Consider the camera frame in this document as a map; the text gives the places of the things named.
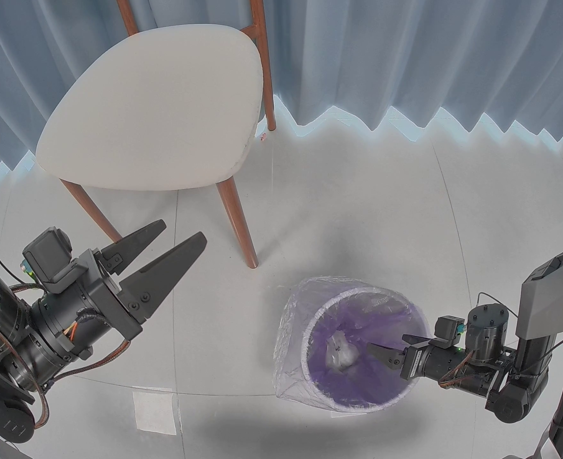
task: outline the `chair frame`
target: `chair frame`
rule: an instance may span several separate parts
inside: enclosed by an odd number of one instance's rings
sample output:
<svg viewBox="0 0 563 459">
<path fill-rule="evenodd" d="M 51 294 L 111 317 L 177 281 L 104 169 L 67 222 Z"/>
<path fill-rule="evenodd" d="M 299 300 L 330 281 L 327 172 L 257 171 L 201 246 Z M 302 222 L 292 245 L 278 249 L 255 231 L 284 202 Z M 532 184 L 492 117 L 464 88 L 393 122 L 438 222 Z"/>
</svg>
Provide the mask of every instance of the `chair frame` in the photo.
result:
<svg viewBox="0 0 563 459">
<path fill-rule="evenodd" d="M 122 15 L 122 20 L 124 21 L 124 26 L 126 27 L 126 32 L 129 36 L 137 34 L 139 30 L 137 29 L 137 24 L 135 22 L 129 0 L 116 0 L 116 2 L 118 4 L 118 8 L 120 9 L 120 14 Z M 256 46 L 258 48 L 258 52 L 260 53 L 263 72 L 262 96 L 264 101 L 264 110 L 267 117 L 267 126 L 269 130 L 272 131 L 277 127 L 277 125 L 275 123 L 275 110 L 273 108 L 273 86 L 271 81 L 267 28 L 264 20 L 264 3 L 263 0 L 249 0 L 249 4 L 251 7 L 253 23 L 244 27 L 241 31 L 252 40 L 256 41 Z M 109 219 L 105 217 L 82 186 L 62 179 L 61 182 L 79 205 L 82 206 L 90 218 L 94 220 L 94 222 L 113 242 L 117 242 L 122 238 L 122 235 L 120 235 L 117 229 L 111 224 L 111 222 L 109 222 Z M 249 234 L 249 229 L 245 220 L 245 214 L 243 213 L 235 180 L 233 177 L 230 177 L 229 179 L 219 182 L 216 185 L 222 199 L 222 203 L 224 203 L 226 214 L 231 222 L 232 229 L 239 241 L 245 262 L 248 267 L 255 269 L 258 266 L 258 258 Z"/>
</svg>

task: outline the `curtain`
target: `curtain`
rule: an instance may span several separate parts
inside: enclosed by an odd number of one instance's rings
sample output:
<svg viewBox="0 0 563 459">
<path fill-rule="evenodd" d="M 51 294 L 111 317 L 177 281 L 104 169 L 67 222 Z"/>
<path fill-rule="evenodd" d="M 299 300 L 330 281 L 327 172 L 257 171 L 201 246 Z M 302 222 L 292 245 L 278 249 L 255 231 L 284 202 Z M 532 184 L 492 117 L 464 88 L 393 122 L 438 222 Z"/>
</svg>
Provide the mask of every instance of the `curtain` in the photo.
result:
<svg viewBox="0 0 563 459">
<path fill-rule="evenodd" d="M 140 31 L 251 23 L 248 0 L 130 0 Z M 425 127 L 563 136 L 563 0 L 264 0 L 275 94 L 300 125 L 330 106 L 375 129 L 390 106 Z M 35 150 L 79 75 L 126 37 L 115 0 L 0 0 L 0 162 Z"/>
</svg>

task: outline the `white chair seat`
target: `white chair seat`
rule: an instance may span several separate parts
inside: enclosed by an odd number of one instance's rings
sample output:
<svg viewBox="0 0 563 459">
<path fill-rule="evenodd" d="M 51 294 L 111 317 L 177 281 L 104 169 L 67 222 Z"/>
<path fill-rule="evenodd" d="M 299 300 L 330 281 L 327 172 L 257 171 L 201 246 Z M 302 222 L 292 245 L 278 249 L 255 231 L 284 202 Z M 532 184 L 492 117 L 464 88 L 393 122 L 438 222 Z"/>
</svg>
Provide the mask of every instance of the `white chair seat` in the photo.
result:
<svg viewBox="0 0 563 459">
<path fill-rule="evenodd" d="M 44 170 L 83 186 L 209 186 L 245 160 L 261 99 L 260 56 L 237 29 L 144 31 L 79 77 L 50 116 L 35 156 Z"/>
</svg>

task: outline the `purple plastic bag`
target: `purple plastic bag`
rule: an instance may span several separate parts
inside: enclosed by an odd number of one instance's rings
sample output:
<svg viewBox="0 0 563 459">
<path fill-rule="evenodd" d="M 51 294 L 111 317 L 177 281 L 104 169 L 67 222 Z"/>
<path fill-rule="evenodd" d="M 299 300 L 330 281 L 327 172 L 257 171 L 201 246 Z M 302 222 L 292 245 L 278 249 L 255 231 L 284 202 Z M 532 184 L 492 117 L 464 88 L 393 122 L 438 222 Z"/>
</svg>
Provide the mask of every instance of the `purple plastic bag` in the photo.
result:
<svg viewBox="0 0 563 459">
<path fill-rule="evenodd" d="M 368 342 L 403 348 L 403 333 L 428 336 L 422 312 L 403 295 L 338 277 L 295 289 L 275 346 L 279 398 L 341 412 L 392 406 L 415 384 L 366 352 Z"/>
</svg>

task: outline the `gray tile floor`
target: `gray tile floor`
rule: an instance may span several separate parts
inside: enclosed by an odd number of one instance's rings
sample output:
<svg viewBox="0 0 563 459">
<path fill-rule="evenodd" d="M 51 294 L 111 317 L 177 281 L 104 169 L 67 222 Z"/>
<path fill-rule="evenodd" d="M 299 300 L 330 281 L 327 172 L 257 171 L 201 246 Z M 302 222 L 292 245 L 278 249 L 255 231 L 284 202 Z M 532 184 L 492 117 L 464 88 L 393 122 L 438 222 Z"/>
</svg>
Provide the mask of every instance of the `gray tile floor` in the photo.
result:
<svg viewBox="0 0 563 459">
<path fill-rule="evenodd" d="M 209 244 L 125 355 L 50 392 L 48 425 L 20 449 L 36 459 L 531 454 L 559 399 L 563 347 L 537 407 L 515 425 L 424 380 L 369 416 L 275 398 L 279 317 L 301 279 L 343 275 L 400 291 L 434 324 L 440 315 L 465 316 L 481 290 L 516 308 L 523 279 L 563 250 L 563 143 L 518 126 L 503 135 L 487 122 L 467 134 L 448 119 L 411 142 L 392 122 L 370 134 L 354 122 L 324 118 L 299 137 L 280 113 L 277 131 L 254 143 L 236 180 L 261 260 L 255 271 L 243 263 L 215 187 L 89 189 L 123 233 L 157 218 L 168 226 L 127 273 L 197 231 Z M 17 269 L 26 243 L 52 225 L 75 253 L 106 245 L 58 180 L 31 163 L 0 168 L 2 259 Z M 107 334 L 94 358 L 120 340 Z M 135 414 L 143 420 L 144 410 L 136 411 L 134 393 L 170 394 L 171 406 L 146 418 L 170 420 L 177 435 L 138 430 Z"/>
</svg>

